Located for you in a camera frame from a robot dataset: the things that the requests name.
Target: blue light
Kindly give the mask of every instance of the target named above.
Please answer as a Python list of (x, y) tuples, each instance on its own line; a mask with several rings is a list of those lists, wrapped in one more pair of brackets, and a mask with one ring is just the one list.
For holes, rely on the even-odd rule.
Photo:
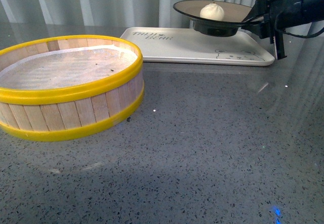
[(276, 207), (274, 207), (274, 213), (277, 215), (277, 216), (280, 216), (280, 210)]

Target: black cable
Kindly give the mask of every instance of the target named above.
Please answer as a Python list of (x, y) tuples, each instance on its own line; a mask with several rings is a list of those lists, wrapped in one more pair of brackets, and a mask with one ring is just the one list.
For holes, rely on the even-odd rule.
[(283, 30), (279, 30), (278, 28), (277, 28), (277, 21), (278, 21), (278, 16), (279, 15), (277, 15), (276, 16), (276, 18), (275, 18), (275, 21), (274, 21), (274, 29), (277, 31), (277, 32), (279, 32), (279, 33), (282, 33), (282, 34), (287, 34), (287, 35), (292, 35), (292, 36), (295, 36), (295, 37), (297, 37), (297, 38), (314, 38), (314, 37), (316, 37), (316, 36), (319, 36), (319, 35), (321, 35), (323, 32), (324, 32), (324, 27), (320, 30), (320, 31), (318, 31), (318, 32), (316, 32), (316, 33), (314, 33), (314, 34), (311, 34), (311, 35), (297, 35), (297, 34), (292, 34), (292, 33), (290, 33), (290, 32), (286, 32), (286, 31), (283, 31)]

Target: wooden slat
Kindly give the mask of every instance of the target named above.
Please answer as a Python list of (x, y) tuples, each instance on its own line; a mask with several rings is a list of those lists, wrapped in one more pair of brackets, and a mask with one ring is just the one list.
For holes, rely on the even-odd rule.
[(131, 47), (131, 51), (138, 56), (138, 50), (134, 47)]
[(13, 115), (9, 105), (7, 103), (0, 102), (0, 110), (2, 111), (9, 126), (19, 129), (15, 116)]
[(7, 119), (5, 118), (4, 114), (2, 113), (1, 109), (0, 109), (0, 121), (1, 121), (3, 124), (8, 124), (8, 121), (7, 121)]
[(130, 45), (126, 44), (126, 43), (123, 43), (121, 48), (125, 48), (125, 49), (130, 50), (130, 51), (132, 50), (132, 47)]
[(60, 50), (63, 49), (70, 49), (70, 43), (68, 42), (67, 39), (64, 40), (58, 40), (57, 43), (59, 44)]
[(6, 54), (0, 56), (0, 70), (1, 71), (16, 62), (12, 59), (12, 56), (10, 56), (11, 53), (12, 52), (6, 53)]
[(96, 122), (90, 98), (75, 101), (76, 109), (79, 114), (82, 126)]
[(136, 94), (139, 95), (142, 91), (143, 88), (143, 75), (142, 75), (142, 70), (136, 75), (135, 77), (135, 90), (136, 90)]
[(37, 49), (36, 45), (30, 45), (30, 46), (26, 47), (26, 51), (28, 53), (28, 56), (38, 54), (38, 49)]
[(58, 104), (66, 129), (81, 127), (79, 115), (74, 101)]
[(103, 45), (112, 45), (112, 40), (104, 39), (103, 40)]
[(60, 46), (59, 46), (59, 43), (57, 42), (57, 40), (47, 42), (47, 47), (49, 48), (49, 52), (60, 50)]
[(25, 105), (24, 109), (34, 131), (48, 131), (48, 127), (39, 105)]
[(26, 57), (28, 57), (26, 48), (8, 52), (0, 57), (0, 69), (3, 70), (6, 67)]
[(120, 112), (118, 88), (106, 92), (106, 99), (110, 116), (113, 116)]
[(130, 95), (128, 93), (127, 83), (118, 87), (118, 94), (119, 94), (120, 108), (121, 110), (123, 110), (126, 107), (128, 107), (131, 103)]
[(71, 48), (86, 48), (88, 46), (87, 39), (69, 39)]
[(64, 130), (64, 123), (57, 104), (40, 106), (50, 131)]
[(96, 122), (109, 118), (108, 105), (105, 94), (91, 97)]
[(127, 87), (128, 87), (128, 94), (130, 96), (130, 102), (135, 101), (137, 98), (137, 90), (136, 90), (136, 79), (137, 76), (132, 78), (130, 81), (127, 82)]
[(104, 40), (103, 39), (87, 38), (87, 41), (88, 41), (88, 46), (89, 47), (98, 46), (98, 45), (103, 45), (104, 44)]
[(32, 130), (32, 126), (24, 109), (24, 106), (9, 104), (9, 107), (17, 121), (19, 128), (24, 130)]
[(112, 41), (112, 44), (114, 44), (116, 47), (120, 47), (121, 42), (119, 42), (119, 41)]
[(47, 47), (47, 44), (46, 43), (39, 43), (39, 44), (36, 44), (36, 47), (37, 47), (37, 50), (38, 50), (38, 53), (46, 53), (49, 51), (49, 48)]

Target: white bun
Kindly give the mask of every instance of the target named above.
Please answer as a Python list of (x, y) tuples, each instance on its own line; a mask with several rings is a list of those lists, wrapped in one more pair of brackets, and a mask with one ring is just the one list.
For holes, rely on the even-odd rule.
[(200, 17), (222, 21), (224, 19), (224, 10), (217, 4), (209, 4), (201, 9)]

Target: robotic arm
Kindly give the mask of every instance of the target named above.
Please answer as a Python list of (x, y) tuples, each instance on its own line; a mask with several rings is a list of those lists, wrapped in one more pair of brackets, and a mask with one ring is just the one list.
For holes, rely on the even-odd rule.
[[(202, 2), (178, 2), (174, 4), (174, 9), (189, 16), (193, 21), (193, 28), (203, 34), (231, 36), (235, 35), (238, 28), (241, 27), (258, 35), (261, 39), (270, 38), (270, 43), (274, 44), (276, 59), (286, 57), (282, 34), (293, 35), (286, 32), (286, 28), (324, 20), (324, 0), (256, 0), (254, 6), (249, 8), (242, 18), (239, 18), (241, 22), (233, 22), (233, 20), (214, 21), (199, 17), (197, 10), (200, 10), (205, 5)], [(224, 9), (225, 13), (232, 12), (235, 15), (237, 15), (238, 11), (247, 8), (232, 3), (220, 3), (227, 9)], [(324, 28), (313, 35), (294, 36), (312, 38), (323, 32)]]

